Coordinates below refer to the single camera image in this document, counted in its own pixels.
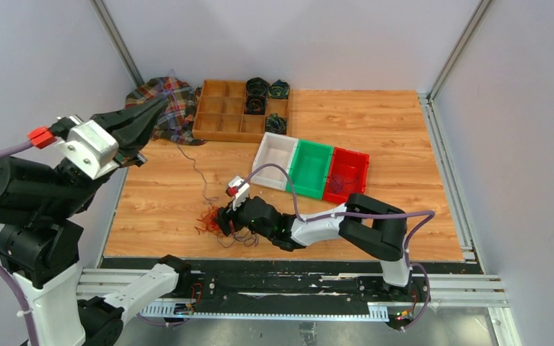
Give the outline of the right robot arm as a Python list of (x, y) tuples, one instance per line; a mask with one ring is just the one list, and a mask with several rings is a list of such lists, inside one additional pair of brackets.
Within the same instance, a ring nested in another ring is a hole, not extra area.
[(262, 198), (219, 208), (214, 222), (226, 236), (246, 228), (284, 251), (304, 249), (316, 242), (344, 239), (379, 260), (385, 294), (403, 300), (413, 289), (405, 260), (407, 216), (403, 210), (354, 193), (325, 213), (297, 217), (278, 212)]

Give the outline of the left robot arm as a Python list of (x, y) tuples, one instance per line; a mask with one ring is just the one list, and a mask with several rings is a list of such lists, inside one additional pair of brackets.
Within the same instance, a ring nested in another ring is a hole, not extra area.
[(84, 212), (118, 169), (141, 166), (166, 97), (91, 116), (72, 115), (0, 151), (0, 276), (12, 289), (29, 345), (114, 345), (158, 298), (187, 296), (190, 265), (167, 255), (125, 287), (77, 297)]

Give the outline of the plaid cloth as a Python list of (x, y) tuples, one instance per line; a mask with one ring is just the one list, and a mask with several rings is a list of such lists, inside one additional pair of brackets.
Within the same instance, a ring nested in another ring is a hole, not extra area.
[(204, 140), (193, 135), (200, 88), (192, 88), (189, 83), (173, 76), (163, 76), (148, 80), (126, 96), (126, 108), (141, 105), (156, 97), (166, 97), (167, 106), (158, 117), (152, 139), (164, 139), (186, 146), (202, 146)]

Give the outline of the white plastic bin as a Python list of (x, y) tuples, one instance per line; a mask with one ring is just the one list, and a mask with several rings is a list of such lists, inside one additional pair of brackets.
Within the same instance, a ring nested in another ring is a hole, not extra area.
[[(289, 172), (299, 140), (297, 138), (265, 133), (252, 163), (252, 171), (264, 164), (276, 164)], [(251, 183), (284, 191), (287, 178), (275, 167), (266, 167), (251, 178)]]

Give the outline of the green plastic bin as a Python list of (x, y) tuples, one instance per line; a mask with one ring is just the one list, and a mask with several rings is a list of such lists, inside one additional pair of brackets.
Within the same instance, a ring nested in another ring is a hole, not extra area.
[(289, 170), (297, 195), (322, 199), (333, 151), (333, 146), (299, 140)]

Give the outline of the wooden compartment tray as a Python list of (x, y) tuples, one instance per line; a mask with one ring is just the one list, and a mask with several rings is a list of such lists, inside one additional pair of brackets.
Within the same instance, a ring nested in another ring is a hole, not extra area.
[(265, 132), (265, 120), (271, 113), (287, 119), (287, 134), (292, 134), (290, 101), (270, 99), (264, 115), (244, 114), (246, 81), (206, 79), (198, 100), (193, 135), (204, 141), (259, 143)]

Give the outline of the rolled dark sock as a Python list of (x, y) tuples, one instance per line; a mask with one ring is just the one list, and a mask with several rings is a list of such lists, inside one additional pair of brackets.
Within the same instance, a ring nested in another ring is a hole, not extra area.
[(279, 135), (287, 134), (287, 119), (277, 113), (271, 113), (265, 120), (265, 132)]
[(244, 114), (264, 115), (267, 105), (266, 96), (261, 94), (250, 94), (246, 96)]
[(268, 95), (270, 84), (261, 77), (254, 77), (246, 81), (245, 90), (247, 95)]

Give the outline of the red plastic bin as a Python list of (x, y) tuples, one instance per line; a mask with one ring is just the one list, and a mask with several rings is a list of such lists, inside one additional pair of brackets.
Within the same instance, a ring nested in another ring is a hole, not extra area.
[(341, 204), (349, 195), (366, 191), (369, 155), (335, 147), (322, 200)]

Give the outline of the rolled teal sock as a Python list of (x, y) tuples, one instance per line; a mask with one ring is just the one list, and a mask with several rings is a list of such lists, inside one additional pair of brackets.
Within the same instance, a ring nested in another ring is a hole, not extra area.
[(290, 92), (289, 83), (281, 79), (273, 82), (268, 87), (268, 97), (270, 99), (288, 99), (289, 92)]

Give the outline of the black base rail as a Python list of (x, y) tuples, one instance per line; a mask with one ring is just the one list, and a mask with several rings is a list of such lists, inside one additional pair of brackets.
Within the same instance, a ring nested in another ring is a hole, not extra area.
[(368, 303), (420, 308), (428, 279), (415, 269), (404, 287), (390, 286), (377, 261), (193, 259), (166, 293), (196, 313), (352, 315)]

